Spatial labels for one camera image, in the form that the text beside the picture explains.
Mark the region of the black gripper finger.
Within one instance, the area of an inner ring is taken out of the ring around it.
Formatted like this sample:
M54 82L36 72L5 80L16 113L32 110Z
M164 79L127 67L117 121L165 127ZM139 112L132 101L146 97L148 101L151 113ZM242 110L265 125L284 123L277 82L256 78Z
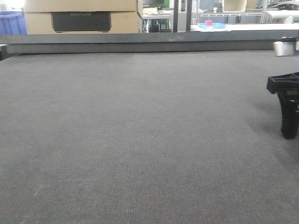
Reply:
M299 95L279 91L277 93L282 113L281 133L285 139L295 139L299 130Z

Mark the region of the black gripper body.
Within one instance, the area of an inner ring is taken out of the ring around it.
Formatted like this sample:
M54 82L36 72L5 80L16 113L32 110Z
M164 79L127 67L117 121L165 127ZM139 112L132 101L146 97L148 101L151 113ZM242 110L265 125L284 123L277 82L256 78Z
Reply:
M299 88L299 73L268 77L266 89L275 94L283 89L298 89Z

